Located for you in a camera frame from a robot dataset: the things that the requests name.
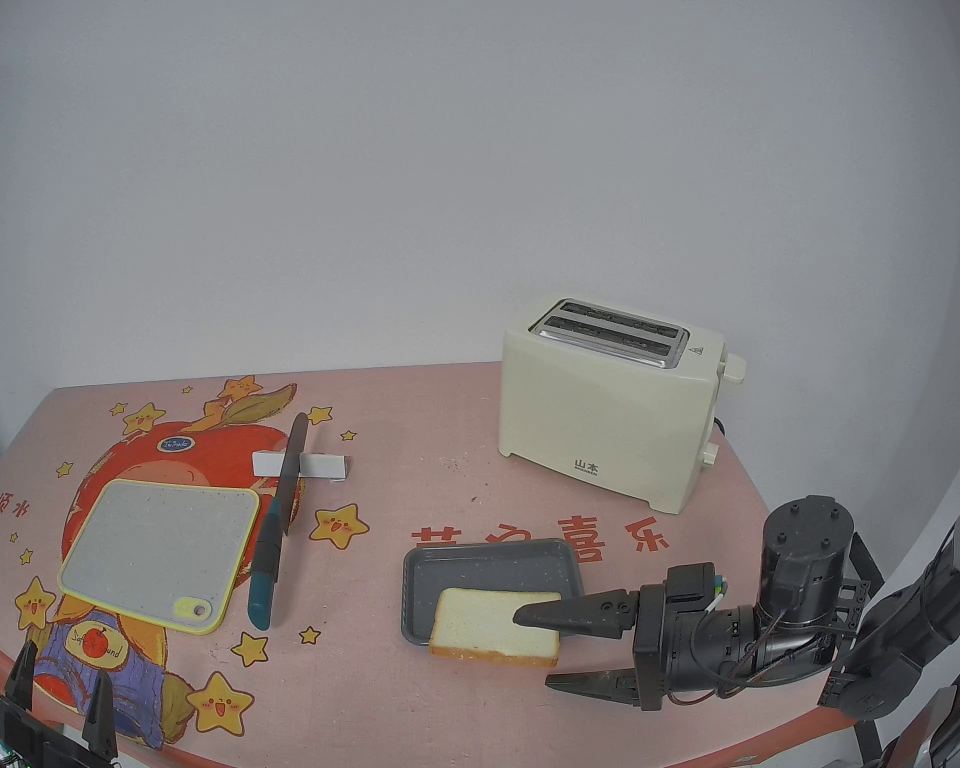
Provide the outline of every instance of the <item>toaster slot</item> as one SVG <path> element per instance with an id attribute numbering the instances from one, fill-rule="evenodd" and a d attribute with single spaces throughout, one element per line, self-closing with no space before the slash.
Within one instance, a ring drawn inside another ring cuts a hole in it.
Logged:
<path id="1" fill-rule="evenodd" d="M 571 315 L 583 315 L 585 318 L 594 318 L 596 320 L 605 320 L 608 323 L 616 325 L 626 325 L 629 328 L 638 328 L 657 336 L 665 336 L 668 339 L 676 339 L 680 329 L 675 325 L 662 325 L 654 323 L 652 320 L 635 318 L 631 315 L 622 315 L 619 312 L 611 312 L 609 309 L 600 309 L 599 307 L 578 304 L 575 301 L 565 301 L 560 307 L 561 312 L 569 312 Z"/>
<path id="2" fill-rule="evenodd" d="M 625 347 L 640 349 L 644 352 L 655 354 L 658 357 L 666 357 L 668 354 L 670 354 L 669 344 L 661 344 L 660 342 L 644 339 L 639 336 L 631 336 L 623 331 L 610 330 L 609 328 L 598 327 L 597 325 L 580 323 L 576 320 L 553 317 L 550 318 L 545 325 L 549 325 L 551 328 L 562 328 L 563 330 L 573 331 L 574 333 L 589 336 L 593 339 L 601 339 L 605 342 L 622 344 Z"/>
<path id="3" fill-rule="evenodd" d="M 585 301 L 563 300 L 531 332 L 657 368 L 674 368 L 689 333 L 678 325 L 628 315 Z"/>

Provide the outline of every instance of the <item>toaster logo text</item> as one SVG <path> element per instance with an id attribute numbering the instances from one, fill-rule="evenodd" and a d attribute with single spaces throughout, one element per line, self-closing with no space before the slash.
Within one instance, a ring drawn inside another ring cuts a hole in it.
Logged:
<path id="1" fill-rule="evenodd" d="M 583 459 L 577 459 L 573 463 L 573 468 L 579 472 L 585 472 L 586 474 L 592 474 L 596 476 L 598 467 L 595 464 L 588 464 Z"/>

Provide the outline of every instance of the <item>slice of bread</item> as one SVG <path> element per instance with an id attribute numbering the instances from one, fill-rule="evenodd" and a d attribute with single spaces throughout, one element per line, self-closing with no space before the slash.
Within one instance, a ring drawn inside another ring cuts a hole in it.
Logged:
<path id="1" fill-rule="evenodd" d="M 549 600 L 560 600 L 560 594 L 444 589 L 434 614 L 430 653 L 513 666 L 556 666 L 560 634 L 514 623 L 520 606 Z"/>

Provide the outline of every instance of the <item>knife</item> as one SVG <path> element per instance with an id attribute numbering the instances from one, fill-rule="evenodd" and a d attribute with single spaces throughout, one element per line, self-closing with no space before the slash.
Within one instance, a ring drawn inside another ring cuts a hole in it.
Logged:
<path id="1" fill-rule="evenodd" d="M 294 493 L 300 480 L 300 454 L 306 443 L 306 414 L 297 414 L 287 438 L 287 449 L 280 466 L 280 480 L 270 509 L 260 523 L 260 532 L 253 549 L 250 567 L 250 596 L 247 616 L 261 632 L 270 629 L 270 612 L 274 604 L 274 585 L 280 571 L 280 548 L 290 530 L 290 514 Z"/>

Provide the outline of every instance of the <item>gray cutting board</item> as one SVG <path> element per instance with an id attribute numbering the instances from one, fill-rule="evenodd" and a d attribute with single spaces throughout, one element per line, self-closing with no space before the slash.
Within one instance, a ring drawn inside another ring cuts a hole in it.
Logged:
<path id="1" fill-rule="evenodd" d="M 60 569 L 60 589 L 193 635 L 224 619 L 260 497 L 250 489 L 111 480 Z"/>

